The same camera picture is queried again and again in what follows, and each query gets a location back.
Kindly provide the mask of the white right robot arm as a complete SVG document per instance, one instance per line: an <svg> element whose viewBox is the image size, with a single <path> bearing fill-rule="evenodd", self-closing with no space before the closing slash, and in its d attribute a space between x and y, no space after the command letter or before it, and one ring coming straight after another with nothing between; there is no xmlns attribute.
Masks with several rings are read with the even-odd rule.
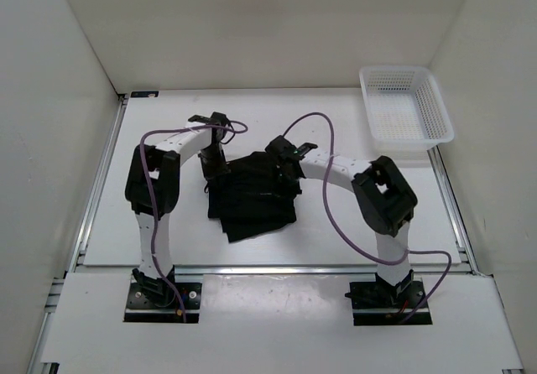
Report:
<svg viewBox="0 0 537 374"><path fill-rule="evenodd" d="M289 179L318 179L351 191L377 243L379 301L394 307L403 301L414 278L409 263L409 228L418 200L391 158L372 162L336 156L312 143L269 150Z"/></svg>

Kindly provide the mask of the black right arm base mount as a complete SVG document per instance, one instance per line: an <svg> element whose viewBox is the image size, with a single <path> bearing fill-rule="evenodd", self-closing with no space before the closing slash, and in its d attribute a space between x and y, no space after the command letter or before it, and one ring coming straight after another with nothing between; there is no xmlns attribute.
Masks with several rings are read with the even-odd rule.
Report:
<svg viewBox="0 0 537 374"><path fill-rule="evenodd" d="M351 300L354 326L432 325L421 279L409 275L404 290L390 293L378 275L373 281L350 282L345 297Z"/></svg>

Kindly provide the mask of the black shorts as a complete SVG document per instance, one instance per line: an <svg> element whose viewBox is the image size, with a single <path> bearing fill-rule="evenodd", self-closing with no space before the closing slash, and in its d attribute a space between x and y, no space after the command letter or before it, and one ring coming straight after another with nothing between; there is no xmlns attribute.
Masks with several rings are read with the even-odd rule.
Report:
<svg viewBox="0 0 537 374"><path fill-rule="evenodd" d="M206 183L210 219L218 219L230 243L278 231L296 222L297 181L280 174L274 159L253 152L227 164L228 172Z"/></svg>

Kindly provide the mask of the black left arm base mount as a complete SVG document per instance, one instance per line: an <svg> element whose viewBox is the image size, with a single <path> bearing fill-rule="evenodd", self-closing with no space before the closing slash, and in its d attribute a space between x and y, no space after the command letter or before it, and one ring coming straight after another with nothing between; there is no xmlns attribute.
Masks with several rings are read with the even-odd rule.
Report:
<svg viewBox="0 0 537 374"><path fill-rule="evenodd" d="M171 272L167 279L148 278L137 268L132 272L123 321L127 323L198 324L202 283L176 282Z"/></svg>

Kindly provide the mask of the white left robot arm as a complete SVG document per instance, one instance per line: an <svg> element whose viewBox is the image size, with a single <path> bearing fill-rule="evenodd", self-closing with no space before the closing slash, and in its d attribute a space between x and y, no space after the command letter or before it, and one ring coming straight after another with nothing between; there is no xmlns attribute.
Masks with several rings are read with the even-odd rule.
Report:
<svg viewBox="0 0 537 374"><path fill-rule="evenodd" d="M158 307L173 303L176 287L169 251L169 218L180 196L180 170L197 156L206 181L229 172L222 139L229 127L194 124L146 132L134 149L125 197L135 213L140 232L141 263L135 280L147 288Z"/></svg>

